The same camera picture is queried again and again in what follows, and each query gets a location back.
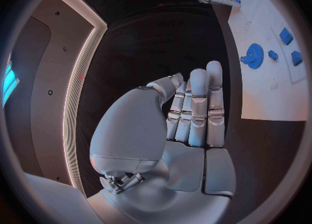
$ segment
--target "white panel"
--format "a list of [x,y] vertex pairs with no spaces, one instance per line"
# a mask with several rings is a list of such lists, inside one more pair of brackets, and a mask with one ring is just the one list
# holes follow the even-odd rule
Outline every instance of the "white panel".
[[[247,64],[241,64],[243,82],[242,118],[276,121],[304,121],[308,112],[308,84],[303,62],[294,66],[291,53],[301,52],[300,43],[291,27],[270,0],[261,0],[254,19],[250,20],[250,11],[255,10],[251,0],[241,0],[242,10],[233,8],[229,25],[232,30],[237,50],[238,62],[246,56],[246,51],[253,43],[262,46],[264,61],[254,70]],[[279,34],[286,27],[294,40],[286,45]],[[278,54],[274,61],[268,56],[273,50]]]

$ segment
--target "blue cube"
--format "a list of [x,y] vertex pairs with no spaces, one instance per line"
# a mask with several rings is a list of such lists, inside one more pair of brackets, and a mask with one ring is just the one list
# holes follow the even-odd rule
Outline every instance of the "blue cube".
[[294,39],[294,37],[291,35],[287,28],[283,29],[283,31],[280,33],[280,37],[286,45],[291,43],[291,41]]
[[298,52],[298,51],[292,52],[291,57],[293,59],[293,63],[294,63],[295,67],[302,63],[302,55],[300,52]]

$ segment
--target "blue gear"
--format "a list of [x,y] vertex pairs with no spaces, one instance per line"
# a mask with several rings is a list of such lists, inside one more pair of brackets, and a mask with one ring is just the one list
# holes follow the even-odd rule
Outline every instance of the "blue gear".
[[263,63],[264,53],[261,45],[252,44],[245,57],[241,57],[241,62],[247,64],[252,69],[258,69]]

